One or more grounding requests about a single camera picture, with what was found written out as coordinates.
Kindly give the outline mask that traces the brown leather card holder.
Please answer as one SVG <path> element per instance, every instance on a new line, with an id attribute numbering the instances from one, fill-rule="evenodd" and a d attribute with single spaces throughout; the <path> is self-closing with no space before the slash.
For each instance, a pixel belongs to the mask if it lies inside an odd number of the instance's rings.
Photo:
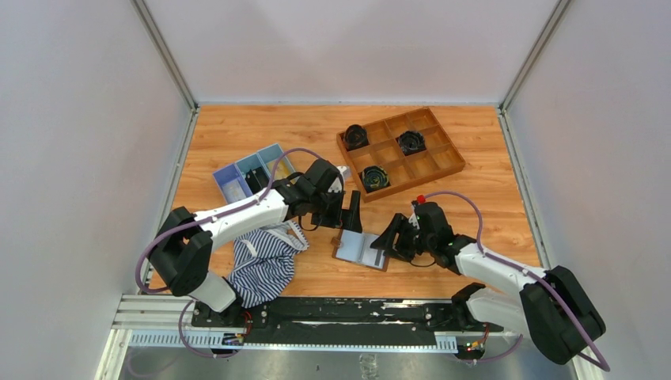
<path id="1" fill-rule="evenodd" d="M 341 230 L 337 242 L 333 242 L 334 251 L 332 257 L 380 272 L 386 272 L 389 265 L 388 257 L 382 250 L 371 247 L 377 238 L 377 234 Z"/>

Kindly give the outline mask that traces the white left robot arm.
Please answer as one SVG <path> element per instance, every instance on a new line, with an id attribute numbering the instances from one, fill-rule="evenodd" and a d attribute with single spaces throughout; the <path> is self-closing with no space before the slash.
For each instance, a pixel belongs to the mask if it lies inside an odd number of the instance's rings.
<path id="1" fill-rule="evenodd" d="M 349 167 L 318 158 L 303 173 L 274 180 L 263 191 L 207 211 L 185 207 L 171 211 L 143 253 L 175 297 L 188 296 L 207 305 L 224 327 L 235 326 L 242 305 L 229 281 L 210 269 L 211 254 L 253 230 L 308 214 L 322 221 L 342 207 Z"/>

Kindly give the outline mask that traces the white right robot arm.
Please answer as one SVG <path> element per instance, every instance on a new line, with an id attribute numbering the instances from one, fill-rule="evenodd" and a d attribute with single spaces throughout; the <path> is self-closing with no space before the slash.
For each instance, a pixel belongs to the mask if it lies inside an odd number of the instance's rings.
<path id="1" fill-rule="evenodd" d="M 494 253 L 455 233 L 435 202 L 415 202 L 413 208 L 411 217 L 395 214 L 370 247 L 406 262 L 428 253 L 437 266 L 473 278 L 452 297 L 459 329 L 481 322 L 510 329 L 556 364 L 581 356 L 605 334 L 603 318 L 568 268 L 532 267 Z"/>

